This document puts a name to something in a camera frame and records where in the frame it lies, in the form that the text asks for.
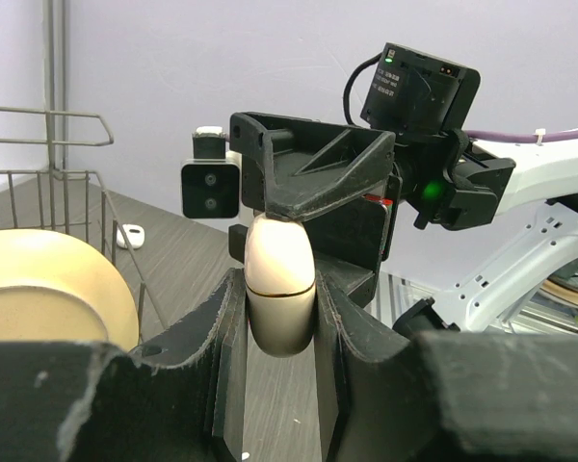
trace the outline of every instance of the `red light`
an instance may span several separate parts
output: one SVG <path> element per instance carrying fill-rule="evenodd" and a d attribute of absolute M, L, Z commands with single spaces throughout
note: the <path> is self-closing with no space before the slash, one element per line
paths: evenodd
<path fill-rule="evenodd" d="M 390 205 L 394 204 L 393 200 L 383 199 L 383 198 L 379 197 L 378 195 L 374 195 L 374 194 L 365 194 L 364 198 L 368 199 L 372 202 L 379 202 L 381 205 L 384 205 L 385 207 L 389 207 Z"/>

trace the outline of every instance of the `depth camera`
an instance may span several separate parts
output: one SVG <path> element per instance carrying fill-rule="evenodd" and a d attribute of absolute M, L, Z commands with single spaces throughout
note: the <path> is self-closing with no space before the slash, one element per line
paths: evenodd
<path fill-rule="evenodd" d="M 235 218 L 240 211 L 240 168 L 229 160 L 193 159 L 182 167 L 186 218 Z"/>

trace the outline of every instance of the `camera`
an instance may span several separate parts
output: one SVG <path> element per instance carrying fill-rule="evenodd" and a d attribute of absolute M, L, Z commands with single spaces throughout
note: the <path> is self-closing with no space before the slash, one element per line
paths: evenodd
<path fill-rule="evenodd" d="M 182 213 L 191 219 L 236 218 L 240 212 L 239 157 L 226 151 L 222 127 L 193 133 L 193 159 L 181 171 Z"/>
<path fill-rule="evenodd" d="M 230 159 L 187 162 L 181 171 L 186 218 L 235 218 L 240 212 L 240 167 Z"/>

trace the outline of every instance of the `cream-colored object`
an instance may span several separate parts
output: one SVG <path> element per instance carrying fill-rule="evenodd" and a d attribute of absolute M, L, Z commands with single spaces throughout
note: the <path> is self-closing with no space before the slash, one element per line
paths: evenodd
<path fill-rule="evenodd" d="M 572 305 L 578 306 L 578 292 L 571 291 L 568 288 L 555 284 L 552 281 L 545 281 L 541 288 L 549 295 L 560 298 Z"/>
<path fill-rule="evenodd" d="M 315 262 L 303 226 L 257 216 L 244 256 L 250 329 L 266 353 L 285 357 L 312 337 Z"/>
<path fill-rule="evenodd" d="M 92 246 L 36 229 L 0 231 L 0 341 L 139 341 L 135 302 Z"/>

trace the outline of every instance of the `camera lens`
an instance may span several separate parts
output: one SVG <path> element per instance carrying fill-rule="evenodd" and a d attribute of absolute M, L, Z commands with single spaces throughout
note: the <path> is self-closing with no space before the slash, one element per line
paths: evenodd
<path fill-rule="evenodd" d="M 212 197 L 205 199 L 205 208 L 208 210 L 216 209 L 216 199 L 213 199 Z"/>
<path fill-rule="evenodd" d="M 216 175 L 214 173 L 208 173 L 205 175 L 205 184 L 208 186 L 216 185 Z"/>

